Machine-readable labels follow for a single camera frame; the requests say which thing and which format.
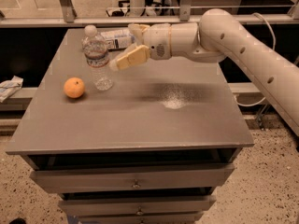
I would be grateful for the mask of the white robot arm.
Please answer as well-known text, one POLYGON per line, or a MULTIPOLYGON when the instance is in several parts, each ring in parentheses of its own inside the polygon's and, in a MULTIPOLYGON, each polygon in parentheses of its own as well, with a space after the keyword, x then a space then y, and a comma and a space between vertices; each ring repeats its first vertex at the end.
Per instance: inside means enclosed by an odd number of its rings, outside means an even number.
POLYGON ((299 67, 250 34, 231 14, 210 9, 199 22, 131 23, 135 43, 110 62, 113 71, 175 56, 199 63, 230 58, 299 134, 299 67))

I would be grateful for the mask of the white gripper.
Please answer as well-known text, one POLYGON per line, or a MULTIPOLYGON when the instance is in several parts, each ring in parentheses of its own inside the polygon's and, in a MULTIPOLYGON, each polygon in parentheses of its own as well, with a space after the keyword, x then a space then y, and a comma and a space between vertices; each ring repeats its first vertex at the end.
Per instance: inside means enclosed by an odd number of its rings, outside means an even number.
POLYGON ((130 33, 135 37, 136 43, 130 45, 109 63, 112 71, 119 71, 131 66, 145 63, 150 57, 153 60, 168 60, 171 58, 169 23, 147 24, 130 23, 130 33))

